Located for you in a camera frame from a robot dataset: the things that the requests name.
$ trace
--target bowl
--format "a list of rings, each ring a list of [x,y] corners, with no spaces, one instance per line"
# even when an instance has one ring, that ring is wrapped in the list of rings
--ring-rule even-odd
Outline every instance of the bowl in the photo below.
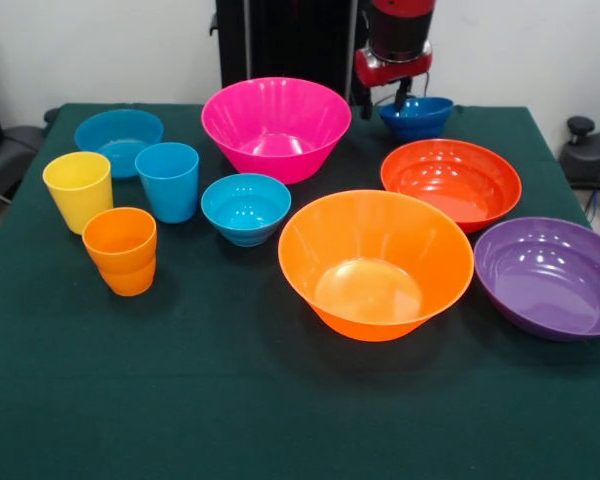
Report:
[[[234,245],[255,247],[276,231],[291,208],[291,194],[275,178],[229,175],[202,194],[202,213]]]
[[[600,236],[555,218],[526,217],[487,230],[476,274],[511,323],[557,341],[600,337]]]
[[[202,126],[234,168],[284,184],[316,173],[351,124],[334,91],[295,78],[256,78],[220,90]]]
[[[164,126],[142,110],[110,110],[85,120],[74,140],[80,150],[97,152],[111,162],[113,178],[135,177],[138,153],[162,141]]]
[[[522,183],[501,156],[458,140],[421,140],[382,163],[382,185],[445,212],[465,233],[491,225],[520,201]]]
[[[400,111],[395,106],[380,108],[380,118],[393,136],[403,142],[413,142],[442,135],[453,111],[453,101],[442,97],[409,98]]]
[[[284,227],[278,245],[293,289],[333,330],[381,342],[453,305],[473,275],[467,237],[415,198],[351,190],[319,198]]]

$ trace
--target red robot part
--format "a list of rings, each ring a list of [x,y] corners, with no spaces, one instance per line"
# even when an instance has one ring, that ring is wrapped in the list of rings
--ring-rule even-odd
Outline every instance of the red robot part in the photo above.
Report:
[[[373,6],[392,17],[413,18],[433,11],[435,0],[374,0]]]
[[[360,82],[367,88],[373,88],[427,73],[433,62],[433,52],[428,48],[418,58],[409,62],[387,63],[376,58],[369,48],[363,48],[356,52],[355,61]]]

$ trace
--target white wall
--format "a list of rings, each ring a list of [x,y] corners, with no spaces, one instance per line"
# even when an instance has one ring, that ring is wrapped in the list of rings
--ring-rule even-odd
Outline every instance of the white wall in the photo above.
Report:
[[[198,102],[220,88],[214,0],[0,0],[0,117],[65,102]]]
[[[204,102],[220,87],[213,0],[0,0],[0,115],[68,101]],[[430,95],[528,105],[556,150],[600,127],[600,0],[438,0]]]

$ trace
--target blue bowl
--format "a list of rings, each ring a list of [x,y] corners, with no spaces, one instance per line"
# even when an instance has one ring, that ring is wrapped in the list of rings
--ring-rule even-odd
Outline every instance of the blue bowl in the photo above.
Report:
[[[229,175],[202,194],[202,213],[234,245],[255,247],[276,231],[291,208],[291,194],[275,178]]]
[[[158,117],[141,110],[111,110],[85,120],[74,140],[80,150],[98,152],[111,162],[113,178],[138,174],[138,153],[162,141],[164,126]]]
[[[380,118],[395,138],[408,143],[439,138],[452,111],[453,101],[448,98],[410,98],[399,112],[393,105],[385,105]]]

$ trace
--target cup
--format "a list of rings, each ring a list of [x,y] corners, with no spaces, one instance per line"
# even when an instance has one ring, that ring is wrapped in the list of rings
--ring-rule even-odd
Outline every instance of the cup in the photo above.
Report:
[[[164,223],[189,220],[198,203],[199,156],[189,145],[159,143],[136,157],[151,210]]]
[[[156,271],[156,221],[139,208],[120,207],[93,217],[82,241],[100,275],[123,297],[146,292]]]
[[[62,155],[42,172],[69,230],[80,235],[94,215],[113,208],[111,164],[93,152]]]

